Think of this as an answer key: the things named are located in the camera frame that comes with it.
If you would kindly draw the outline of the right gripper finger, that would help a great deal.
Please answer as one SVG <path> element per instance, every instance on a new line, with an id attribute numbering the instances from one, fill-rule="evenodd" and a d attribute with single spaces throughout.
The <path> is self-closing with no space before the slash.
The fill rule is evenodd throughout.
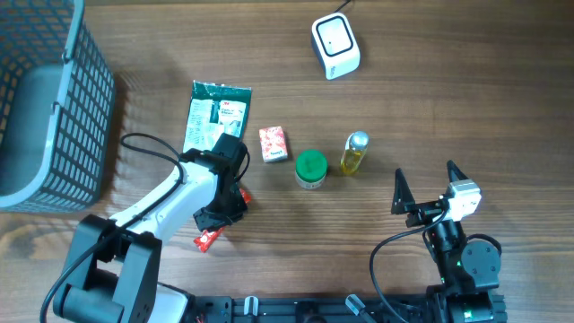
<path id="1" fill-rule="evenodd" d="M 447 162 L 447 170 L 450 182 L 457 182 L 460 180 L 468 179 L 464 172 L 462 172 L 452 160 Z"/>
<path id="2" fill-rule="evenodd" d="M 414 210 L 415 200 L 401 168 L 395 172 L 395 191 L 391 206 L 392 214 L 407 214 Z"/>

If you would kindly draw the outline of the red white tissue pack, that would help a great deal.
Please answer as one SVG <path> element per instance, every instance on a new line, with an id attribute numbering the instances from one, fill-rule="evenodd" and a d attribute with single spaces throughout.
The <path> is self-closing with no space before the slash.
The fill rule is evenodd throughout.
<path id="1" fill-rule="evenodd" d="M 282 127 L 267 127 L 259 130 L 264 162 L 277 162 L 288 158 L 288 149 Z"/>

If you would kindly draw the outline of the green white plastic package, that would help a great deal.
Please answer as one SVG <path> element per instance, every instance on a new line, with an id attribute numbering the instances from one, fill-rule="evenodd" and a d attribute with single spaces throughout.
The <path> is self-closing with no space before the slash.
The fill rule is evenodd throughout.
<path id="1" fill-rule="evenodd" d="M 212 150 L 222 134 L 243 138 L 252 97 L 249 87 L 193 82 L 183 151 Z"/>

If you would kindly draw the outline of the yellow dish soap bottle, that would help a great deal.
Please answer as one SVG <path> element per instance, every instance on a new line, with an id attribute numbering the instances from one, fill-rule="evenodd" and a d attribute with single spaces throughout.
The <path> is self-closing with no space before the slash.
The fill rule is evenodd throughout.
<path id="1" fill-rule="evenodd" d="M 364 131 L 356 131 L 346 140 L 340 169 L 345 175 L 352 175 L 358 169 L 370 143 L 369 135 Z"/>

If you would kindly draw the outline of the green lid white jar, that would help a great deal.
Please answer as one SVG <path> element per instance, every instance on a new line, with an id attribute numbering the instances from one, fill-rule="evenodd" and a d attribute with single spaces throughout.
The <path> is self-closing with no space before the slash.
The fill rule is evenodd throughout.
<path id="1" fill-rule="evenodd" d="M 320 151 L 307 150 L 296 159 L 295 177 L 302 188 L 319 188 L 325 181 L 327 170 L 326 157 Z"/>

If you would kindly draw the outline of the red Nescafe coffee stick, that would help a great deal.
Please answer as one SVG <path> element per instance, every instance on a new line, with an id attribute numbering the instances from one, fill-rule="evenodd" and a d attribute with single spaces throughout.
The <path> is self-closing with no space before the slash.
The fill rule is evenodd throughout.
<path id="1" fill-rule="evenodd" d="M 241 188 L 239 192 L 242 195 L 245 203 L 248 205 L 252 200 L 252 196 L 243 188 Z M 194 244 L 200 252 L 206 253 L 223 232 L 224 228 L 220 228 L 219 230 L 213 232 L 203 231 L 199 237 L 194 239 Z"/>

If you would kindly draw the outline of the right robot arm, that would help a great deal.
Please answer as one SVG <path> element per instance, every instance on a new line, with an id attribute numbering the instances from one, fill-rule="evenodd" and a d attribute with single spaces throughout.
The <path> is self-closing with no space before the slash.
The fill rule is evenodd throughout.
<path id="1" fill-rule="evenodd" d="M 402 170 L 396 170 L 392 214 L 404 214 L 406 227 L 422 232 L 425 247 L 438 267 L 441 284 L 428 289 L 434 317 L 440 322 L 506 322 L 500 286 L 502 247 L 493 237 L 467 235 L 462 220 L 482 200 L 479 186 L 453 161 L 449 183 L 435 201 L 417 203 Z"/>

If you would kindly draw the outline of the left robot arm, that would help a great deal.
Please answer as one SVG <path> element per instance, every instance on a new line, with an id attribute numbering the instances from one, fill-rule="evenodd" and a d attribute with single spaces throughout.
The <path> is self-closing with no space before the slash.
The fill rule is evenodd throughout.
<path id="1" fill-rule="evenodd" d="M 161 251 L 193 219 L 216 232 L 248 210 L 239 181 L 250 163 L 239 138 L 223 134 L 211 150 L 170 158 L 175 176 L 108 219 L 90 214 L 77 226 L 62 274 L 39 314 L 73 322 L 201 322 L 194 295 L 159 282 Z"/>

